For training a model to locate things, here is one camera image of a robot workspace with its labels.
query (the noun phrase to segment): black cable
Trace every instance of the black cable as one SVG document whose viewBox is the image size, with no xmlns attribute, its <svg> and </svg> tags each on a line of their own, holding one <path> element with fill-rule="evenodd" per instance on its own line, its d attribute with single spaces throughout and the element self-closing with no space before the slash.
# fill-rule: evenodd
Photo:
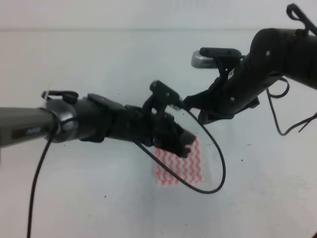
<svg viewBox="0 0 317 238">
<path fill-rule="evenodd" d="M 205 191 L 205 190 L 201 190 L 199 188 L 196 188 L 195 186 L 192 186 L 190 183 L 186 182 L 184 179 L 182 179 L 180 176 L 178 176 L 173 170 L 171 170 L 168 166 L 166 166 L 161 160 L 159 160 L 154 154 L 152 154 L 147 148 L 145 148 L 141 143 L 139 142 L 134 142 L 137 146 L 139 146 L 141 148 L 141 150 L 143 150 L 145 153 L 147 153 L 155 162 L 157 162 L 163 169 L 165 169 L 167 172 L 169 172 L 173 177 L 175 177 L 177 180 L 179 180 L 182 184 L 184 184 L 185 186 L 187 186 L 188 188 L 199 192 L 199 193 L 204 193 L 204 194 L 212 194 L 212 193 L 216 193 L 218 192 L 223 184 L 224 181 L 226 179 L 226 164 L 224 161 L 224 157 L 222 154 L 222 151 L 218 145 L 218 143 L 216 142 L 216 140 L 213 138 L 213 136 L 210 134 L 210 132 L 205 128 L 205 126 L 203 124 L 201 124 L 198 119 L 195 117 L 194 114 L 192 114 L 189 110 L 186 110 L 188 112 L 188 114 L 202 127 L 202 129 L 207 133 L 207 135 L 209 136 L 209 138 L 213 141 L 214 145 L 216 146 L 219 155 L 220 155 L 220 159 L 221 159 L 221 164 L 222 164 L 222 179 L 220 182 L 220 185 L 213 190 L 210 191 Z"/>
<path fill-rule="evenodd" d="M 31 238 L 32 215 L 33 215 L 33 204 L 34 204 L 34 195 L 35 195 L 36 183 L 37 183 L 39 173 L 40 173 L 44 158 L 46 156 L 46 153 L 47 153 L 47 151 L 48 151 L 48 149 L 53 141 L 54 136 L 56 135 L 57 128 L 58 128 L 57 126 L 54 127 L 54 129 L 53 129 L 53 131 L 52 131 L 52 133 L 51 133 L 51 135 L 46 143 L 46 146 L 42 152 L 39 164 L 38 164 L 36 171 L 35 171 L 35 174 L 34 174 L 32 189 L 31 189 L 31 196 L 30 196 L 30 205 L 29 205 L 28 230 L 27 230 L 27 235 L 26 235 L 27 238 Z"/>
<path fill-rule="evenodd" d="M 279 127 L 279 124 L 278 124 L 278 121 L 277 121 L 277 116 L 276 116 L 276 113 L 275 113 L 275 109 L 274 109 L 274 106 L 273 106 L 273 102 L 272 102 L 272 98 L 282 98 L 284 97 L 289 89 L 290 89 L 290 85 L 288 83 L 288 81 L 285 79 L 285 78 L 280 78 L 281 81 L 283 82 L 286 82 L 287 83 L 287 87 L 286 87 L 286 90 L 280 94 L 280 95 L 274 95 L 274 94 L 270 94 L 269 92 L 269 89 L 266 90 L 266 94 L 267 94 L 267 98 L 268 98 L 268 102 L 269 102 L 269 105 L 271 107 L 271 111 L 272 111 L 272 114 L 273 114 L 273 117 L 274 117 L 274 122 L 275 122 L 275 126 L 276 126 L 276 129 L 278 131 L 278 133 L 282 136 L 286 136 L 289 132 L 291 132 L 291 130 L 297 128 L 298 126 L 300 125 L 303 125 L 305 124 L 298 132 L 301 132 L 312 120 L 316 119 L 317 118 L 317 113 L 315 115 L 313 115 L 312 117 L 310 118 L 307 118 L 305 120 L 302 120 L 294 125 L 292 125 L 290 128 L 288 128 L 285 132 L 282 132 L 280 127 Z"/>
</svg>

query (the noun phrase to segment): red and white cloth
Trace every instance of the red and white cloth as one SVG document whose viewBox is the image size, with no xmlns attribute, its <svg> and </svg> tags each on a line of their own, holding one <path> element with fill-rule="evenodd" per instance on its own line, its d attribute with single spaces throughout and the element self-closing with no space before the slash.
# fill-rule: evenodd
<svg viewBox="0 0 317 238">
<path fill-rule="evenodd" d="M 159 160 L 161 160 L 166 166 L 168 166 L 186 182 L 192 185 L 197 185 L 204 181 L 201 144 L 197 137 L 191 146 L 191 152 L 187 158 L 180 158 L 175 154 L 158 148 L 156 148 L 155 154 Z M 159 164 L 156 164 L 155 176 L 159 185 L 170 186 L 180 183 Z"/>
</svg>

